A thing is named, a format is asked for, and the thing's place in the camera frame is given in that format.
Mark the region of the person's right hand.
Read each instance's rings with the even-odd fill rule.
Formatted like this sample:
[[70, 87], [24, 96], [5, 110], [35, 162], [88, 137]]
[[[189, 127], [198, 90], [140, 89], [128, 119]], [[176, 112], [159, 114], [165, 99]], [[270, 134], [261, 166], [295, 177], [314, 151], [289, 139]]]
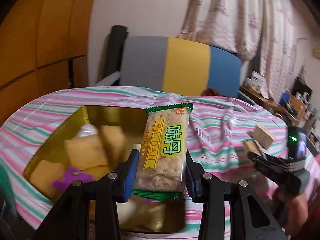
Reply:
[[289, 239], [319, 239], [319, 209], [308, 210], [306, 193], [298, 195], [279, 191], [273, 194], [288, 208], [284, 229]]

